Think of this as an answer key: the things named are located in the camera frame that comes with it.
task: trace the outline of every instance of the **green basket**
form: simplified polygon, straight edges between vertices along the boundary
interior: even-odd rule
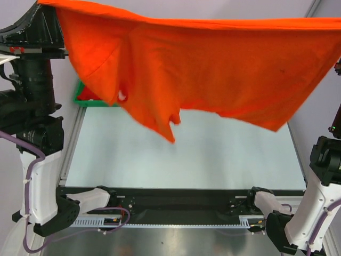
[[[78,82],[77,90],[74,97],[74,103],[80,105],[81,107],[87,108],[87,107],[119,107],[119,104],[114,104],[112,106],[109,106],[102,100],[77,100],[77,96],[81,94],[83,91],[85,85],[82,81]]]

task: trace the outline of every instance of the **orange shirt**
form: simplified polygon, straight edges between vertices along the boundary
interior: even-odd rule
[[[170,142],[180,109],[277,131],[341,56],[341,18],[152,19],[90,2],[38,2],[57,8],[84,84]]]

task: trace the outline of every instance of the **purple cable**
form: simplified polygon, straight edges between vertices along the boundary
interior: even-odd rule
[[[13,142],[13,143],[15,143],[21,147],[24,147],[24,148],[30,150],[31,152],[33,152],[34,154],[36,154],[37,156],[39,156],[39,158],[33,160],[27,168],[27,173],[26,173],[25,179],[30,180],[34,165],[45,160],[45,157],[46,157],[45,154],[41,150],[39,150],[38,148],[31,145],[30,143],[27,143],[27,142],[22,141],[18,138],[15,138],[15,137],[13,137],[13,136],[11,136],[11,135],[3,132],[3,131],[0,131],[0,137],[4,138],[5,140],[8,140],[10,142]],[[29,188],[30,188],[30,182],[27,182],[24,186],[25,215],[28,215],[30,213],[30,205],[29,205],[29,191],[30,190],[29,190]],[[27,244],[27,227],[28,227],[28,218],[26,218],[26,231],[25,231],[25,237],[24,237],[23,243],[22,243],[25,251],[28,253],[37,253],[37,252],[41,251],[43,248],[47,247],[47,245],[50,243],[51,239],[48,239],[47,242],[45,244],[43,244],[43,246],[40,247],[39,249],[31,250]]]
[[[121,208],[121,207],[107,207],[107,208],[98,208],[98,209],[96,209],[96,211],[102,211],[102,210],[120,210],[120,211],[125,211],[128,214],[128,217],[127,217],[125,222],[121,223],[119,226],[117,226],[115,229],[113,229],[111,231],[105,231],[106,234],[111,234],[113,232],[116,232],[116,231],[120,230],[130,220],[130,212],[127,209],[124,209],[124,208]],[[67,239],[67,238],[70,238],[70,237],[73,237],[75,235],[79,235],[79,234],[82,234],[82,233],[85,233],[85,232],[89,232],[89,231],[99,231],[99,230],[97,228],[85,229],[85,230],[73,233],[71,235],[68,235],[68,236],[65,236],[65,237],[53,240],[52,242],[53,243],[59,242],[59,241],[62,241],[64,239]]]
[[[26,173],[25,179],[26,179],[26,180],[30,180],[30,179],[31,179],[32,172],[33,172],[33,167],[35,166],[35,164],[37,164],[37,163],[42,162],[43,160],[45,160],[45,158],[46,158],[45,154],[44,154],[41,150],[39,150],[38,148],[36,148],[35,146],[31,145],[30,143],[27,143],[27,142],[22,141],[22,140],[20,140],[20,139],[18,139],[18,138],[15,138],[15,137],[13,137],[13,136],[11,136],[11,135],[9,135],[9,134],[3,132],[3,131],[0,131],[0,138],[3,138],[3,139],[8,140],[8,141],[10,141],[10,142],[12,142],[12,143],[15,143],[15,144],[17,144],[17,145],[19,145],[19,146],[21,146],[21,147],[23,147],[23,148],[26,148],[26,149],[30,150],[31,152],[33,152],[34,154],[36,154],[36,155],[38,156],[38,158],[35,159],[35,160],[33,160],[33,161],[29,164],[29,166],[28,166],[28,168],[27,168],[27,173]],[[25,186],[24,186],[25,215],[29,215],[29,213],[30,213],[30,206],[29,206],[29,199],[30,199],[30,198],[29,198],[29,191],[30,191],[30,190],[29,190],[29,188],[30,188],[30,182],[27,182],[27,183],[25,184]],[[121,211],[125,211],[125,212],[127,213],[127,215],[128,215],[127,220],[126,220],[124,223],[122,223],[122,224],[119,225],[117,228],[113,229],[112,231],[107,231],[106,234],[111,234],[111,233],[113,233],[113,232],[115,232],[115,231],[120,230],[120,229],[121,229],[125,224],[127,224],[127,223],[129,222],[129,220],[130,220],[130,212],[129,212],[128,210],[124,209],[124,208],[121,208],[121,207],[99,208],[99,209],[97,209],[97,210],[121,210]],[[46,243],[44,243],[44,244],[42,245],[42,247],[40,247],[40,248],[38,248],[38,249],[35,249],[35,250],[32,250],[32,249],[30,249],[30,248],[28,247],[28,244],[27,244],[27,228],[28,228],[28,222],[29,222],[29,221],[28,221],[28,218],[26,218],[25,237],[24,237],[23,242],[22,242],[25,251],[28,252],[28,253],[37,253],[37,252],[40,252],[42,249],[46,248],[51,242],[58,242],[58,241],[61,241],[61,240],[63,240],[63,239],[69,238],[69,237],[71,237],[71,236],[78,235],[78,234],[80,234],[80,233],[84,233],[84,232],[88,232],[88,231],[95,231],[95,230],[98,231],[98,229],[87,229],[87,230],[82,230],[82,231],[80,231],[80,232],[76,232],[76,233],[74,233],[74,234],[72,234],[72,235],[69,235],[69,236],[66,236],[66,237],[62,237],[62,238],[59,238],[59,239],[54,240],[54,241],[53,241],[53,236],[50,236],[50,237],[47,239]]]
[[[328,208],[327,208],[327,211],[331,212],[332,210],[334,210],[336,207],[340,206],[341,205],[341,199],[335,201],[334,203],[332,203]],[[314,228],[314,231],[308,241],[309,244],[313,244],[324,221],[326,220],[328,216],[328,213],[324,211],[324,213],[322,214],[322,216],[320,217],[318,223],[316,224],[316,227]],[[307,254],[306,256],[310,256],[311,255],[311,249],[308,247],[307,249]]]
[[[289,207],[289,211],[292,212],[293,211],[293,207],[290,204],[282,204],[282,206],[287,206]]]

